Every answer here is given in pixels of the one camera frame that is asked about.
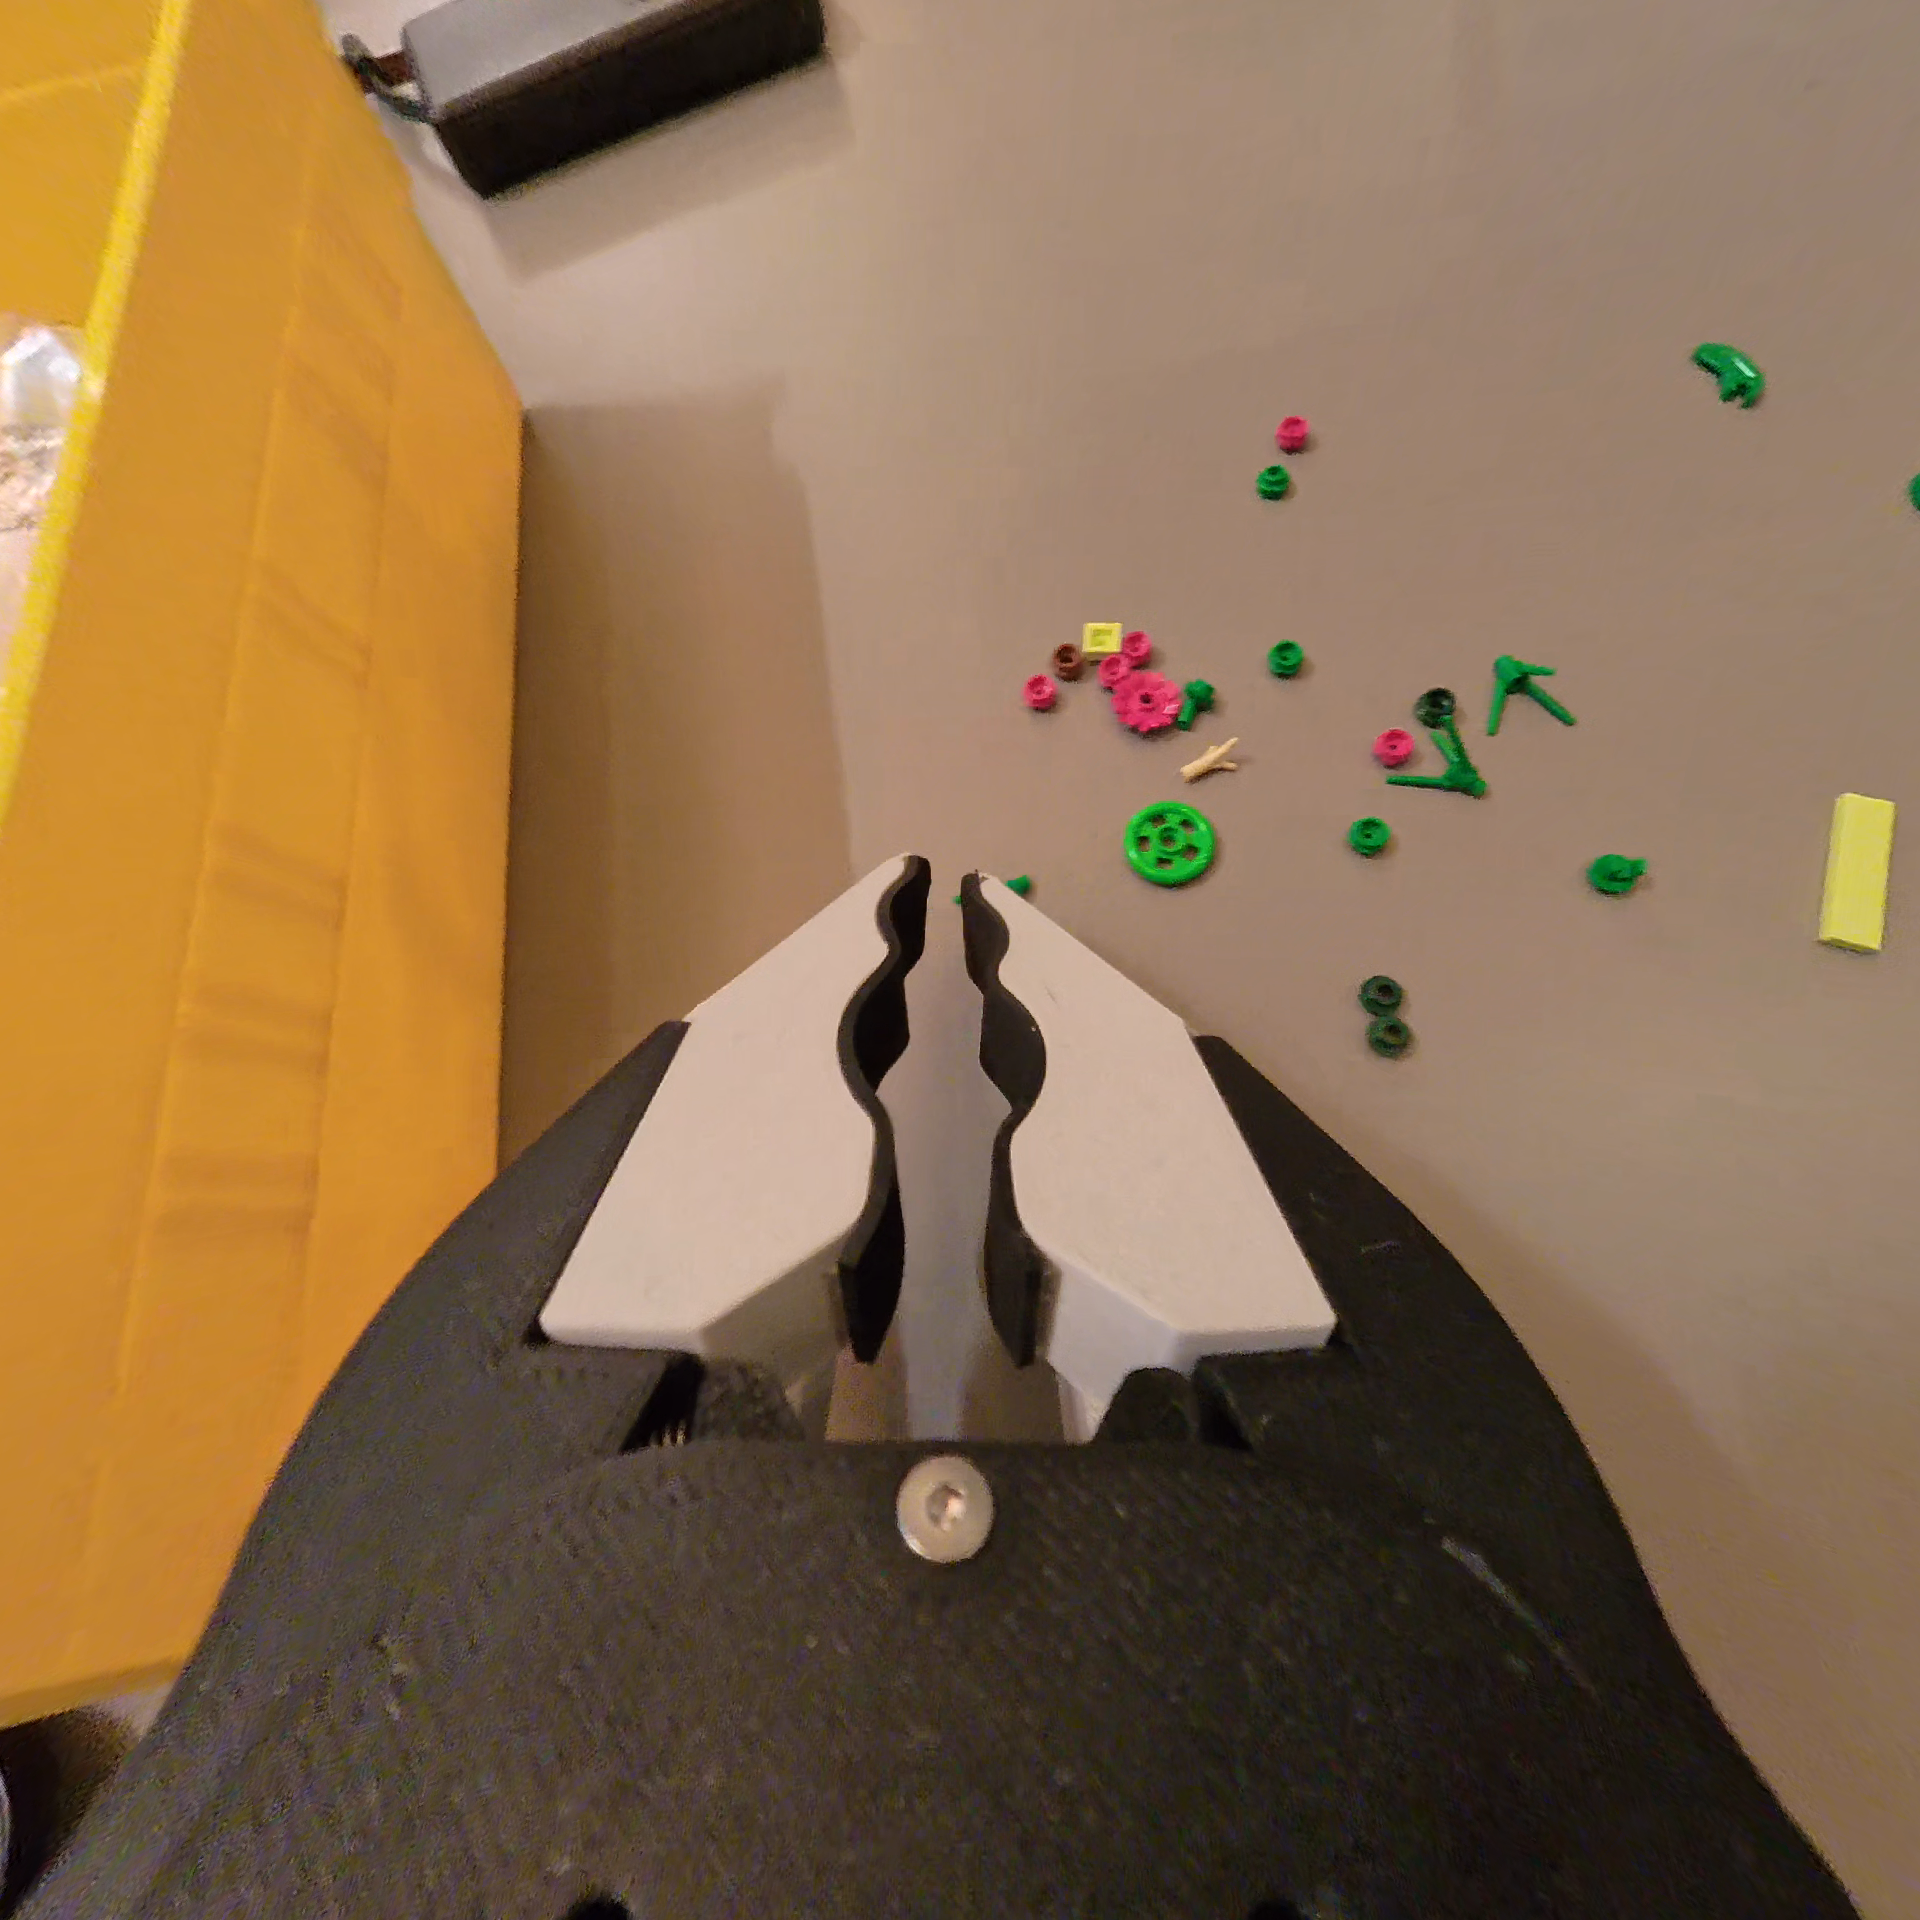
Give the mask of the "group of loose green leaves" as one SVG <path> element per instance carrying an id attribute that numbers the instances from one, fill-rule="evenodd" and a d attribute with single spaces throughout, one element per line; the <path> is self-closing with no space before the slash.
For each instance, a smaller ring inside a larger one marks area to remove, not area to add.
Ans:
<path id="1" fill-rule="evenodd" d="M 1916 529 L 1916 366 L 1842 355 L 1693 349 L 1713 392 L 1718 468 L 1751 508 Z"/>

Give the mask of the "clear plastic bag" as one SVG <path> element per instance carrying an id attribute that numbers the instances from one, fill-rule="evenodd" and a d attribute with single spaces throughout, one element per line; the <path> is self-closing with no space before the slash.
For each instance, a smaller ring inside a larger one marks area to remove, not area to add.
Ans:
<path id="1" fill-rule="evenodd" d="M 105 376 L 92 329 L 3 312 L 3 719 L 27 726 L 84 490 Z"/>

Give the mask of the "pile of small flower bricks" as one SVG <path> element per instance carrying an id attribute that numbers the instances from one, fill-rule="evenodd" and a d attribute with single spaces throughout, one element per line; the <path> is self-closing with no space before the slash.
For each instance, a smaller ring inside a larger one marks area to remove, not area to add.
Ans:
<path id="1" fill-rule="evenodd" d="M 1288 415 L 1276 422 L 1274 449 L 1282 456 L 1299 456 L 1315 443 L 1308 416 Z M 1262 500 L 1280 502 L 1292 486 L 1284 460 L 1271 463 L 1256 477 Z M 1295 640 L 1274 642 L 1264 656 L 1271 679 L 1295 680 L 1304 673 L 1306 655 Z M 1158 738 L 1165 732 L 1190 732 L 1196 720 L 1217 706 L 1217 688 L 1207 680 L 1176 683 L 1155 670 L 1155 647 L 1142 631 L 1128 631 L 1119 623 L 1090 623 L 1083 639 L 1057 647 L 1048 673 L 1028 677 L 1021 696 L 1028 711 L 1048 713 L 1058 706 L 1061 686 L 1095 670 L 1096 686 L 1107 695 L 1117 722 L 1140 738 Z M 1515 696 L 1535 702 L 1563 726 L 1572 726 L 1572 711 L 1543 691 L 1554 670 L 1512 656 L 1495 663 L 1495 696 L 1486 719 L 1486 736 L 1495 738 L 1505 722 L 1506 706 Z M 1411 708 L 1416 731 L 1442 756 L 1438 775 L 1408 775 L 1420 741 L 1404 728 L 1390 728 L 1376 736 L 1370 756 L 1385 772 L 1386 785 L 1407 791 L 1428 791 L 1482 800 L 1486 779 L 1476 767 L 1460 728 L 1460 702 L 1450 686 L 1424 691 Z M 1195 785 L 1237 771 L 1233 741 L 1205 748 L 1180 768 L 1180 780 Z M 1347 834 L 1351 852 L 1374 858 L 1393 845 L 1390 822 L 1379 815 L 1359 816 Z M 1219 850 L 1217 831 L 1186 802 L 1166 802 L 1131 816 L 1123 854 L 1128 869 L 1158 888 L 1186 886 L 1210 871 Z M 1629 898 L 1644 882 L 1648 862 L 1622 854 L 1596 857 L 1586 871 L 1588 888 L 1603 898 Z M 1404 1058 L 1414 1049 L 1414 1032 L 1404 1019 L 1404 986 L 1389 974 L 1369 976 L 1356 991 L 1356 1004 L 1366 1016 L 1365 1042 L 1386 1061 Z"/>

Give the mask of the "yellow plastic bin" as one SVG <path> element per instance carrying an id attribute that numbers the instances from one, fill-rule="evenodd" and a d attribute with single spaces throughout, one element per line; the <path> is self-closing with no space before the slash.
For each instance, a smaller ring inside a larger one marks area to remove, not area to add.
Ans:
<path id="1" fill-rule="evenodd" d="M 314 4 L 4 4 L 4 1726 L 156 1686 L 496 1166 L 522 406 Z"/>

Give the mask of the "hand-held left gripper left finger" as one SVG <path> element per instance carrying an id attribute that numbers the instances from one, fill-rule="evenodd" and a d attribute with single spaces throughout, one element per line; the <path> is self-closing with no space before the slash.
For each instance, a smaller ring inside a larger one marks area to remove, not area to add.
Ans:
<path id="1" fill-rule="evenodd" d="M 541 1309 L 556 1345 L 770 1376 L 820 1436 L 842 1357 L 901 1306 L 905 1217 L 880 1098 L 910 1039 L 933 867 L 895 857 L 699 1003 Z"/>

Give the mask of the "lime green flat tile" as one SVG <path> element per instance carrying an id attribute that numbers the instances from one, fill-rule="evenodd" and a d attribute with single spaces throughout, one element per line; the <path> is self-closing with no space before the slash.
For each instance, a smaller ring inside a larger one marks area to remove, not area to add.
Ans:
<path id="1" fill-rule="evenodd" d="M 1899 806 L 1842 793 L 1835 800 L 1822 872 L 1817 940 L 1876 955 L 1885 948 Z"/>

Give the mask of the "black flat pad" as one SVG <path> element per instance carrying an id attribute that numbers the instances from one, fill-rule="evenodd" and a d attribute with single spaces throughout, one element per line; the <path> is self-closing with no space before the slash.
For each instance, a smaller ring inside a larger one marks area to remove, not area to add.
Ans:
<path id="1" fill-rule="evenodd" d="M 447 2 L 399 37 L 431 128 L 484 201 L 825 47 L 820 2 Z"/>

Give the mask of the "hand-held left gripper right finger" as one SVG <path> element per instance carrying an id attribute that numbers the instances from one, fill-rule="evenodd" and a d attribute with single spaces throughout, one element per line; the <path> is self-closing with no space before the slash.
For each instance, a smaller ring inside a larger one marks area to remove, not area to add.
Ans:
<path id="1" fill-rule="evenodd" d="M 1007 1107 L 983 1284 L 1092 1440 L 1128 1379 L 1317 1353 L 1337 1312 L 1189 1023 L 1009 882 L 960 893 L 979 1065 Z"/>

